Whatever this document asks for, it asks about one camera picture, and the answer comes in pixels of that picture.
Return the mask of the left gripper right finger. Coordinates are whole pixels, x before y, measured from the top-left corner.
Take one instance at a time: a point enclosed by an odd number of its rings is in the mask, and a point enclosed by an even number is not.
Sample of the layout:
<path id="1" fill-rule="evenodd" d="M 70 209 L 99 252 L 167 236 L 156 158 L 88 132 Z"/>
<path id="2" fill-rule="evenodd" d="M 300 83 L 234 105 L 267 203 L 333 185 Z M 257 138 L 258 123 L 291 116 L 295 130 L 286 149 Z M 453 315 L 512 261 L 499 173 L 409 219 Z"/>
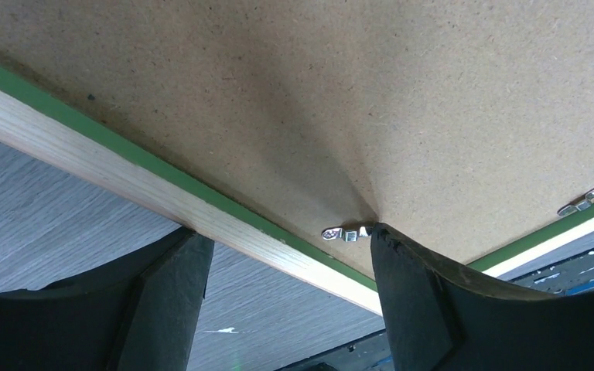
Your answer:
<path id="1" fill-rule="evenodd" d="M 594 291 L 511 284 L 385 223 L 370 251 L 395 369 L 594 370 Z"/>

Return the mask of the brown backing board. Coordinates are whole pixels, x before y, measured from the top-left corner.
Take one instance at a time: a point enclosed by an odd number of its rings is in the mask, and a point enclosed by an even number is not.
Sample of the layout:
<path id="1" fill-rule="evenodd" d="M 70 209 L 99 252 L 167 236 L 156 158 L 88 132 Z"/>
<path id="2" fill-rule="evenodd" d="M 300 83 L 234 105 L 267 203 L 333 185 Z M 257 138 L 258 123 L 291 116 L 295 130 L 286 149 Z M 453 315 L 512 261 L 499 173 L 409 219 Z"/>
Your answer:
<path id="1" fill-rule="evenodd" d="M 0 60 L 369 274 L 468 263 L 594 187 L 594 1 L 0 1 Z"/>

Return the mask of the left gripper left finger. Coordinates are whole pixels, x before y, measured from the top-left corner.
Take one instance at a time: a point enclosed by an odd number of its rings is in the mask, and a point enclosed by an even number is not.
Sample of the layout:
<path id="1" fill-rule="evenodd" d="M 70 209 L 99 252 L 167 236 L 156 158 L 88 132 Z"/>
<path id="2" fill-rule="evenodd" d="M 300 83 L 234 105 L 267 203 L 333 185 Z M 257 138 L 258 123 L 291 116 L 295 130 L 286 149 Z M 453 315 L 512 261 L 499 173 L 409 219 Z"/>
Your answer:
<path id="1" fill-rule="evenodd" d="M 184 370 L 214 243 L 181 227 L 39 290 L 0 293 L 0 370 Z"/>

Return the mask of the wooden picture frame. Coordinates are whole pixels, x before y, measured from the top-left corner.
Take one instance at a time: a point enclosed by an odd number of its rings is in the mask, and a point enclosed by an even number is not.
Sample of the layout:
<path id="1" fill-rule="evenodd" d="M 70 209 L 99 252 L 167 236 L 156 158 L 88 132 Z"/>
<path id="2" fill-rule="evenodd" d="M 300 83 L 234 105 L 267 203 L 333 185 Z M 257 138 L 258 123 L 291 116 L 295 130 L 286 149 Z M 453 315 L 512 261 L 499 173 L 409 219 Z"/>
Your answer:
<path id="1" fill-rule="evenodd" d="M 594 181 L 594 91 L 475 92 L 465 76 L 446 100 L 420 84 L 355 80 L 334 58 L 162 78 L 127 102 L 97 101 L 158 134 L 154 151 L 112 131 L 0 66 L 0 141 L 110 189 L 313 286 L 381 312 L 369 256 L 322 242 L 321 226 L 382 216 L 400 226 L 397 199 L 430 181 L 455 207 L 493 210 L 517 199 L 548 165 L 558 179 L 537 198 L 533 221 Z"/>

